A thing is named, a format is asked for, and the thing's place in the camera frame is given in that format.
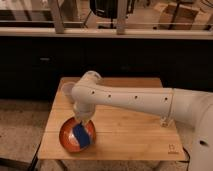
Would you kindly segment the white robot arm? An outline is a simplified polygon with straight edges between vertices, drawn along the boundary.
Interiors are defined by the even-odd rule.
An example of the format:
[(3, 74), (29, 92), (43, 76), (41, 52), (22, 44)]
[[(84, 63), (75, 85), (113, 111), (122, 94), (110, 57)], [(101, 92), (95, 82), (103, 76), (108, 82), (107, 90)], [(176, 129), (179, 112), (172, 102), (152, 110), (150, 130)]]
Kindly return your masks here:
[(107, 105), (159, 115), (195, 129), (188, 171), (213, 171), (213, 92), (177, 88), (131, 88), (99, 85), (101, 76), (86, 72), (71, 89), (74, 113), (89, 120), (96, 105)]

